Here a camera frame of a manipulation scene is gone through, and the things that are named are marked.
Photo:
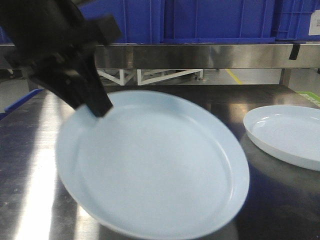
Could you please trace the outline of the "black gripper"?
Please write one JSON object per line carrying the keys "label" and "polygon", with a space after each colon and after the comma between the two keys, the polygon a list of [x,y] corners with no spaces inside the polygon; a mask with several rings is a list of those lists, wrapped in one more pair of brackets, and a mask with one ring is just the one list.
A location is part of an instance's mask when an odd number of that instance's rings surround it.
{"label": "black gripper", "polygon": [[71,0],[2,0],[0,26],[15,46],[6,60],[33,83],[96,117],[113,107],[95,65],[96,45],[122,34],[113,15],[87,19]]}

